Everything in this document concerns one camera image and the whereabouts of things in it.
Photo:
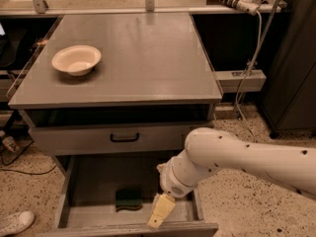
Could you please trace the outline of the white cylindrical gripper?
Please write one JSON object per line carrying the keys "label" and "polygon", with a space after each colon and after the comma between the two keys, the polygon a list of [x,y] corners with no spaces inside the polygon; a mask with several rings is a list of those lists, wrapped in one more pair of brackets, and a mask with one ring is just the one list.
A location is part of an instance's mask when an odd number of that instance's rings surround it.
{"label": "white cylindrical gripper", "polygon": [[174,198],[185,197],[199,181],[211,174],[210,169],[195,164],[185,150],[166,163],[158,164],[156,169],[160,174],[160,187],[165,194],[157,194],[153,200],[147,225],[154,229],[158,229],[174,209]]}

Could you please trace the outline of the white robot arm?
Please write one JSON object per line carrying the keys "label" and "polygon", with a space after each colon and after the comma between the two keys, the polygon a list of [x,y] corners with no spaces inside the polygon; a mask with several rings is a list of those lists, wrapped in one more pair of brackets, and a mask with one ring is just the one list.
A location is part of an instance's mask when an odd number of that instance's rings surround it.
{"label": "white robot arm", "polygon": [[316,198],[315,148],[252,143],[209,127],[192,130],[184,149],[157,169],[163,193],[155,197],[147,221],[154,229],[170,215],[178,198],[223,169],[242,171],[307,198]]}

